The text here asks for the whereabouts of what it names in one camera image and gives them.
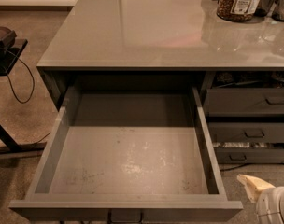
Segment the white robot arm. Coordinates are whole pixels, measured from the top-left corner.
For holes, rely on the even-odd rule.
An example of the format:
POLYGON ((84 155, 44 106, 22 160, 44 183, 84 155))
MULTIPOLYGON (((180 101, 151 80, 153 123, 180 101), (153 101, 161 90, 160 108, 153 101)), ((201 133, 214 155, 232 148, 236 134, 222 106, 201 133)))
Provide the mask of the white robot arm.
POLYGON ((255 204, 259 224, 284 224, 284 186, 251 175, 238 175, 249 200, 255 204))

